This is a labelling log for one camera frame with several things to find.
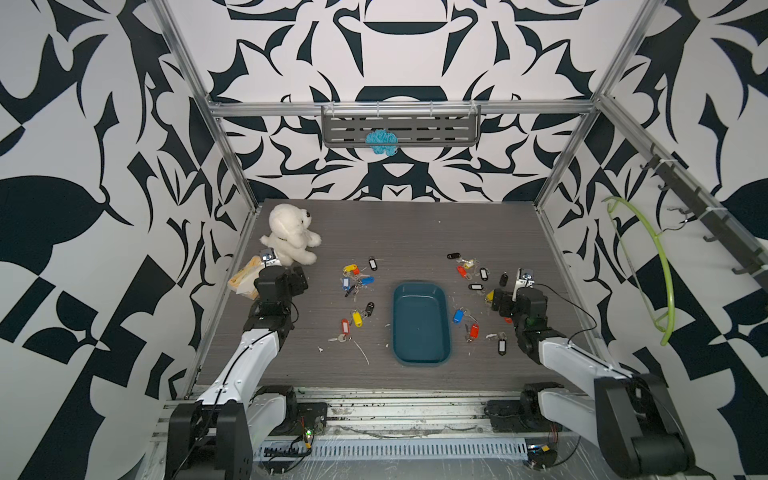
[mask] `teal bin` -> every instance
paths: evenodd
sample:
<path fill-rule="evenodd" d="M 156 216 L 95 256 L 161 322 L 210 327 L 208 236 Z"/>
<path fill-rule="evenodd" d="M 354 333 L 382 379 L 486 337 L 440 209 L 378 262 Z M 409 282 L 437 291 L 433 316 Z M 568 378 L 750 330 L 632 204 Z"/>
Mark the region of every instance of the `teal bin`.
<path fill-rule="evenodd" d="M 451 355 L 445 293 L 427 282 L 401 283 L 392 308 L 392 351 L 406 365 L 435 366 Z"/>

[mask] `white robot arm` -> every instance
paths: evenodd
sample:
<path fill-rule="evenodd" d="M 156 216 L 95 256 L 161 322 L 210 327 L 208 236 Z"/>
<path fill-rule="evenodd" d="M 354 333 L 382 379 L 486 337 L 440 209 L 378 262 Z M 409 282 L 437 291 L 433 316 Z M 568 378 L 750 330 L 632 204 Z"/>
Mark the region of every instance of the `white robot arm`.
<path fill-rule="evenodd" d="M 240 345 L 213 385 L 170 417 L 167 480 L 250 478 L 253 447 L 276 427 L 289 431 L 296 423 L 296 396 L 290 387 L 257 387 L 293 328 L 291 299 L 308 285 L 300 266 L 289 270 L 269 251 L 262 257 L 267 266 L 256 283 L 260 297 L 251 307 Z M 313 431 L 302 433 L 310 445 Z"/>
<path fill-rule="evenodd" d="M 520 350 L 583 392 L 552 382 L 526 385 L 518 410 L 523 423 L 547 419 L 565 425 L 597 445 L 623 478 L 693 468 L 694 452 L 666 385 L 656 376 L 616 368 L 550 328 L 547 297 L 532 287 L 533 272 L 519 270 L 517 278 L 513 293 L 494 291 L 492 309 L 512 318 Z"/>

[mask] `blue sponge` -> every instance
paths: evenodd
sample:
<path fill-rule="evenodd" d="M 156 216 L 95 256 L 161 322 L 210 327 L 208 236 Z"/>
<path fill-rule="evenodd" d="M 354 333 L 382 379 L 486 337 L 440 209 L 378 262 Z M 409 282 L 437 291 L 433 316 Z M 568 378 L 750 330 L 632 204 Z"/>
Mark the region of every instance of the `blue sponge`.
<path fill-rule="evenodd" d="M 386 130 L 372 131 L 366 135 L 366 143 L 372 144 L 374 154 L 386 154 L 387 157 L 391 157 L 397 153 L 397 147 L 394 145 L 375 145 L 375 144 L 396 144 L 397 137 L 395 134 L 389 133 Z"/>

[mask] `white stuffed animal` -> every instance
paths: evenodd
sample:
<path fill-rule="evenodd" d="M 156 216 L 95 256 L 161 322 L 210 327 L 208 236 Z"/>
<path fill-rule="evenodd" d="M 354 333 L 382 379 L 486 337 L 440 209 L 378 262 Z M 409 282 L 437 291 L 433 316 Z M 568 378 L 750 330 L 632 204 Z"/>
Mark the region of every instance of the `white stuffed animal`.
<path fill-rule="evenodd" d="M 284 266 L 291 266 L 293 261 L 303 265 L 312 265 L 317 255 L 308 252 L 307 247 L 318 247 L 320 235 L 307 230 L 312 223 L 310 212 L 290 204 L 280 204 L 270 212 L 272 233 L 261 237 L 261 243 L 275 250 L 277 258 Z"/>

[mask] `patterned wallpaper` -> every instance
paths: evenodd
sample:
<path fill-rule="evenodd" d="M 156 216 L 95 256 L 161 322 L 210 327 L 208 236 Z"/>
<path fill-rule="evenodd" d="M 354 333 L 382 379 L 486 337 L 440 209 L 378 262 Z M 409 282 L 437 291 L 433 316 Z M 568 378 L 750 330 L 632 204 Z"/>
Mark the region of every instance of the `patterned wallpaper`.
<path fill-rule="evenodd" d="M 315 118 L 227 118 L 223 125 L 258 200 L 487 202 L 534 200 L 577 121 L 573 114 L 485 116 L 474 147 L 406 148 L 391 157 L 329 149 Z"/>
<path fill-rule="evenodd" d="M 767 25 L 763 0 L 668 0 L 614 89 L 637 122 L 763 240 Z"/>
<path fill-rule="evenodd" d="M 143 0 L 0 15 L 3 478 L 120 478 L 247 214 Z"/>
<path fill-rule="evenodd" d="M 669 0 L 614 91 L 617 99 L 753 234 L 766 239 L 766 33 L 760 0 Z M 768 474 L 768 294 L 683 207 L 644 159 L 600 118 L 545 206 L 578 289 L 614 358 L 664 378 L 696 452 L 718 478 Z M 614 226 L 601 201 L 630 200 L 663 233 L 677 320 L 667 346 L 650 321 L 667 310 L 660 260 L 623 207 Z M 644 297 L 618 241 L 621 234 Z"/>
<path fill-rule="evenodd" d="M 171 0 L 214 101 L 589 98 L 639 0 Z M 228 118 L 257 197 L 534 200 L 575 115 L 483 118 L 477 147 L 322 146 L 314 118 Z"/>

